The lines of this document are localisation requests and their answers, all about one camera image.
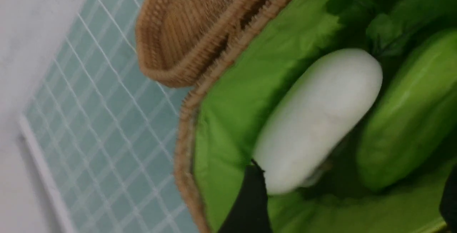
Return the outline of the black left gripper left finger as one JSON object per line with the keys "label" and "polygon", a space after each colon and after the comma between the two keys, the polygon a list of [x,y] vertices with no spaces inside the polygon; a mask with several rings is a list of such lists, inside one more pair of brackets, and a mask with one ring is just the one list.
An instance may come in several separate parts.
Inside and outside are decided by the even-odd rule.
{"label": "black left gripper left finger", "polygon": [[255,160],[246,166],[241,189],[219,233],[272,233],[264,170]]}

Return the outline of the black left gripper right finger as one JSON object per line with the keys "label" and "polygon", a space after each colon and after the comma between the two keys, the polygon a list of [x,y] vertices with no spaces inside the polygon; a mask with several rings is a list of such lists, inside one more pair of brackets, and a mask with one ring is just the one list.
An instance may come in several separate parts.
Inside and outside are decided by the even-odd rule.
{"label": "black left gripper right finger", "polygon": [[443,189],[439,212],[452,232],[457,231],[457,168],[453,167]]}

